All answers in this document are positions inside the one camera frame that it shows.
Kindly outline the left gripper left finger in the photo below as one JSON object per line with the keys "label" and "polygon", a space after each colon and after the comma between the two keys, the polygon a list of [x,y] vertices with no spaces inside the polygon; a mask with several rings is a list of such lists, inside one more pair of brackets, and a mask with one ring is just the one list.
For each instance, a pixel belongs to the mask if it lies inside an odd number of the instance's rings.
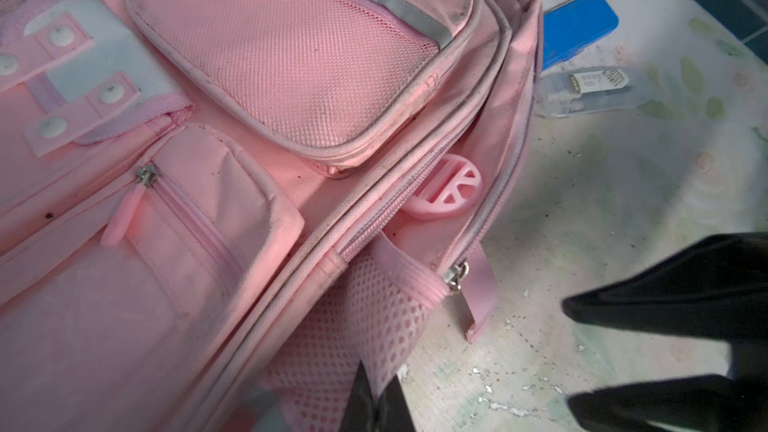
{"label": "left gripper left finger", "polygon": [[340,432],[374,432],[377,430],[377,406],[364,364],[358,364],[344,411]]}

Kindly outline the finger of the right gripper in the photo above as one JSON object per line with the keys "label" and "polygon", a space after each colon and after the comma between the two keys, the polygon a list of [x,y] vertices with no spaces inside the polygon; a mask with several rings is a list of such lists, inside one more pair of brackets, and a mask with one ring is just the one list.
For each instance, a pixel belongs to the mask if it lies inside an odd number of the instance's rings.
{"label": "finger of the right gripper", "polygon": [[566,298],[581,324],[729,342],[767,338],[767,234],[709,236],[621,282]]}
{"label": "finger of the right gripper", "polygon": [[767,386],[703,375],[583,392],[567,406],[586,431],[765,431]]}

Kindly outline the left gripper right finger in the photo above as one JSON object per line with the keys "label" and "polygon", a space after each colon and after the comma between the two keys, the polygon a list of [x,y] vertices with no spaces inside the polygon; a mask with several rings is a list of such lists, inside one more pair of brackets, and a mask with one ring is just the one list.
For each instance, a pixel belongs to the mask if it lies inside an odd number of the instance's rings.
{"label": "left gripper right finger", "polygon": [[416,431],[401,383],[397,376],[387,384],[379,397],[379,431]]}

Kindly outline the pink student backpack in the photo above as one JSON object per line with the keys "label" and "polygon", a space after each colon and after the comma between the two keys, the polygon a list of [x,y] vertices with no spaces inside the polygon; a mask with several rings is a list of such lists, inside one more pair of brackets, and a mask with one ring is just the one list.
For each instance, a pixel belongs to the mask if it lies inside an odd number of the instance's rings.
{"label": "pink student backpack", "polygon": [[476,338],[541,0],[1,0],[1,427],[339,431]]}

